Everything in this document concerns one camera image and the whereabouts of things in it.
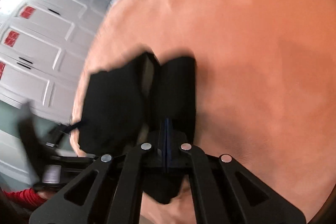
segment red label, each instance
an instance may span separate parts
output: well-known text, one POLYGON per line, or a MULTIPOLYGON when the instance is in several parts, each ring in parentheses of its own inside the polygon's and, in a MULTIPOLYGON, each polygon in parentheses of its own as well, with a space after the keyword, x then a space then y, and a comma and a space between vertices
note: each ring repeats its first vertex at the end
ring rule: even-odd
POLYGON ((35 8, 27 6, 23 12, 20 14, 21 17, 23 18, 30 18, 31 14, 35 11, 35 8))
POLYGON ((13 47, 19 35, 20 34, 17 32, 10 31, 8 36, 6 37, 5 45, 13 47))
POLYGON ((6 64, 3 62, 0 62, 0 79, 2 77, 3 70, 5 69, 6 64))

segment triangular cutout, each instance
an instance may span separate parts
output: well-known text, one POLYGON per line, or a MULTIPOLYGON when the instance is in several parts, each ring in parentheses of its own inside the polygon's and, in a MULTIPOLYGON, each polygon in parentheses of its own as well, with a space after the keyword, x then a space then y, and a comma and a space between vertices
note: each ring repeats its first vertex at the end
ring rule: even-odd
POLYGON ((252 181, 245 177, 242 173, 236 172, 237 180, 239 181, 246 198, 252 207, 269 199, 267 194, 259 189, 252 181))
POLYGON ((77 185, 71 188, 64 198, 76 205, 82 206, 85 203, 86 197, 96 179, 98 172, 93 170, 84 177, 77 185))

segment red sleeve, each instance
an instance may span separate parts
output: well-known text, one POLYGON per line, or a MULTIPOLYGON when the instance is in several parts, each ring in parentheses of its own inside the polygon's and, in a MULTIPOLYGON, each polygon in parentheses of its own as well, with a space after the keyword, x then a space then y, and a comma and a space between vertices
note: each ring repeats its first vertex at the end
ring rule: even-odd
POLYGON ((41 198, 32 188, 11 193, 3 191, 3 193, 10 201, 32 211, 47 201, 46 199, 41 198))

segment black handle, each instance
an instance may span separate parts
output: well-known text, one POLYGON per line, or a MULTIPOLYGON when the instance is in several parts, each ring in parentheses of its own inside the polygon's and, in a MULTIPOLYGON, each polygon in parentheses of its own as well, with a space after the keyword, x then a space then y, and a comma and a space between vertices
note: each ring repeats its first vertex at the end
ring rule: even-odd
POLYGON ((19 62, 16 62, 16 63, 17 63, 18 65, 20 65, 20 66, 26 68, 26 69, 31 69, 30 67, 28 67, 28 66, 26 66, 26 65, 23 65, 23 64, 21 64, 21 63, 19 63, 19 62))
POLYGON ((23 60, 23 61, 25 61, 25 62, 27 62, 27 63, 29 63, 29 64, 33 64, 33 62, 28 61, 27 59, 24 59, 24 58, 22 58, 22 57, 19 57, 19 59, 21 59, 21 60, 23 60))
POLYGON ((51 10, 51 9, 48 9, 48 10, 51 11, 51 12, 53 12, 54 14, 57 14, 57 15, 61 16, 60 13, 58 13, 58 12, 56 12, 56 11, 54 11, 54 10, 51 10))

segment black cloth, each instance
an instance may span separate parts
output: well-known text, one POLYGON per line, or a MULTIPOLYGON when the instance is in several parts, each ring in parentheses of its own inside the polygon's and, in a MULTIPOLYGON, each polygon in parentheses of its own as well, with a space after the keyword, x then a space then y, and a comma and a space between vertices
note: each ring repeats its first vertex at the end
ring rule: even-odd
MULTIPOLYGON (((162 119, 184 132, 189 143, 195 131, 195 70, 192 56, 180 56, 159 65, 144 52, 121 68, 91 75, 83 105, 79 145, 87 153, 121 155, 125 145, 135 145, 144 123, 160 130, 162 119), (148 94, 143 92, 146 62, 152 64, 148 94)), ((168 204, 177 196, 183 176, 145 175, 143 190, 168 204)))

